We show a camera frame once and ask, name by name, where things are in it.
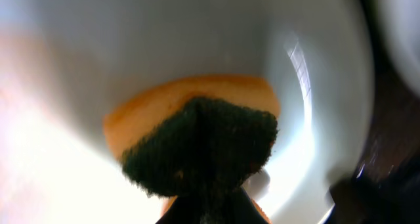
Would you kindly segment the mint plate front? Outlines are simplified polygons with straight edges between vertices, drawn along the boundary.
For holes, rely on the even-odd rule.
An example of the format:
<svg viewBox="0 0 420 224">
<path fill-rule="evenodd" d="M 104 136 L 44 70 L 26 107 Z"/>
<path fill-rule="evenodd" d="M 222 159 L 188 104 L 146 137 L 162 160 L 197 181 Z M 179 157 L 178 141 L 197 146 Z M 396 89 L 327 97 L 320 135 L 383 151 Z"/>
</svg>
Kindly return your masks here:
<svg viewBox="0 0 420 224">
<path fill-rule="evenodd" d="M 102 117 L 149 87 L 246 74 L 280 100 L 278 138 L 245 189 L 273 223 L 324 223 L 373 107 L 357 0 L 1 0 L 1 222 L 155 223 Z"/>
</svg>

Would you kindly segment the yellow green scrub sponge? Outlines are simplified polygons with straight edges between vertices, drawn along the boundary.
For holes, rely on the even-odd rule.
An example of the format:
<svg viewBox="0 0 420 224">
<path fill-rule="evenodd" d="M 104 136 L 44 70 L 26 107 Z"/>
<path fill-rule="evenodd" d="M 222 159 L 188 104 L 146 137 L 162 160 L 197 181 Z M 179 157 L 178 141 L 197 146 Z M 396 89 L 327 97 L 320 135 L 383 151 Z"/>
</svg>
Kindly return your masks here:
<svg viewBox="0 0 420 224">
<path fill-rule="evenodd" d="M 148 194 L 219 201 L 267 163 L 279 115 L 279 100 L 263 78 L 195 76 L 117 107 L 104 118 L 103 132 L 123 174 Z"/>
</svg>

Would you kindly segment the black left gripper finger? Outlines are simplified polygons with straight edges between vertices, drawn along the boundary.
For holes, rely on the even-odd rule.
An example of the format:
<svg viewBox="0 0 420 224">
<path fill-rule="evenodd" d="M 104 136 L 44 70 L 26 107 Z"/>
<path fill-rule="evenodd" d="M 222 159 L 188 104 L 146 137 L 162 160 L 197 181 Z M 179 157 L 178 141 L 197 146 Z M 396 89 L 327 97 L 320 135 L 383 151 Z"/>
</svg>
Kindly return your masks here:
<svg viewBox="0 0 420 224">
<path fill-rule="evenodd" d="M 238 188 L 219 201 L 198 195 L 171 198 L 156 224 L 269 224 L 269 218 Z"/>
</svg>

